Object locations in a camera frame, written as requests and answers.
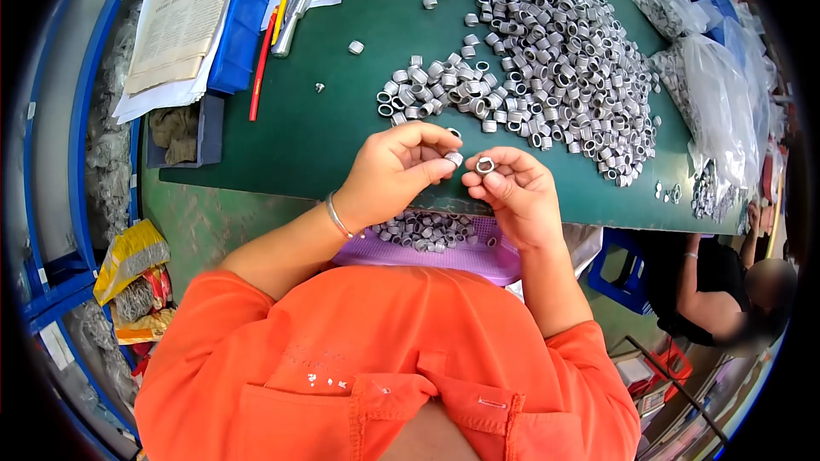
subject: bracelet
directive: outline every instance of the bracelet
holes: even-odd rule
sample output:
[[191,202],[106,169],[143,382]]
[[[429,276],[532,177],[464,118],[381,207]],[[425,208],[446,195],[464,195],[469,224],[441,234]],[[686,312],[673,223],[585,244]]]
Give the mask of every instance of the bracelet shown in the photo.
[[[344,227],[342,221],[339,219],[339,216],[336,214],[336,209],[333,208],[333,195],[336,194],[335,190],[332,190],[327,197],[325,198],[325,206],[327,207],[327,213],[330,214],[331,220],[333,224],[341,231],[348,239],[354,238],[355,234],[350,233],[347,228]],[[359,236],[364,239],[364,231],[359,232]]]

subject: yellow bag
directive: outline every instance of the yellow bag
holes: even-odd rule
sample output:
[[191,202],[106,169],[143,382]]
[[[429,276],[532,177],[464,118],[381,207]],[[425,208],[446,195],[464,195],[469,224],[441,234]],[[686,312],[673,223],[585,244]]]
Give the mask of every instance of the yellow bag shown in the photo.
[[117,335],[117,343],[120,345],[159,341],[176,313],[176,309],[163,308],[159,312],[140,317],[133,323],[124,324],[120,321],[120,315],[117,313],[117,307],[114,303],[109,306],[111,306],[114,334]]
[[169,260],[168,243],[151,221],[140,221],[108,246],[99,278],[94,284],[94,297],[102,306],[144,271]]

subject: green workbench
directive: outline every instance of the green workbench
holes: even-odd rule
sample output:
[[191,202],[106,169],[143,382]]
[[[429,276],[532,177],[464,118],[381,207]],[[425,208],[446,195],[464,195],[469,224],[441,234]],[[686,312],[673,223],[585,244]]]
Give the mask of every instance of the green workbench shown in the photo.
[[[343,0],[342,4],[310,9],[297,27],[290,56],[268,58],[261,87],[258,120],[248,120],[251,91],[225,101],[222,162],[198,169],[162,169],[160,179],[206,187],[250,190],[272,195],[320,200],[337,189],[370,134],[389,128],[390,121],[376,113],[375,94],[391,74],[409,65],[411,55],[424,56],[425,66],[458,51],[467,34],[483,38],[486,25],[467,27],[464,16],[477,12],[475,0],[438,0],[425,10],[422,0]],[[630,0],[609,0],[628,38],[651,55],[668,44]],[[350,54],[348,44],[361,41],[361,55]],[[479,60],[503,80],[500,58],[489,46],[477,48]],[[317,82],[325,84],[316,93]],[[463,135],[466,156],[491,146],[529,149],[553,173],[558,188],[562,220],[624,228],[702,231],[735,234],[744,217],[742,204],[723,224],[692,215],[692,167],[686,143],[691,138],[666,89],[650,95],[652,116],[663,118],[658,129],[657,156],[644,163],[644,171],[631,187],[618,188],[604,180],[595,163],[567,152],[556,143],[546,152],[532,150],[526,140],[499,129],[483,134],[480,122],[469,114],[447,108],[431,117],[432,123],[457,128]],[[473,200],[455,178],[430,186],[413,206],[454,213],[489,214]],[[655,184],[664,189],[681,184],[679,204],[654,197]]]

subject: shirt pocket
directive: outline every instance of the shirt pocket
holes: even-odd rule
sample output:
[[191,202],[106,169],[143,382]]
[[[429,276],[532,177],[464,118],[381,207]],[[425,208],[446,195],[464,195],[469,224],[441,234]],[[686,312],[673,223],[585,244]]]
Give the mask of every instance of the shirt pocket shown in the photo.
[[239,459],[349,459],[350,397],[245,385]]
[[515,431],[516,459],[586,459],[580,417],[572,413],[522,413]]

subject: knurled metal ring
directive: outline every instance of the knurled metal ring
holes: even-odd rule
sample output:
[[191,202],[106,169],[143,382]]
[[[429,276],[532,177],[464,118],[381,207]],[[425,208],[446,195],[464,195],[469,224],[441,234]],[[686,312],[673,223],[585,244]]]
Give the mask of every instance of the knurled metal ring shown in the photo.
[[495,169],[495,162],[489,157],[481,157],[476,163],[476,172],[480,175],[487,175]]

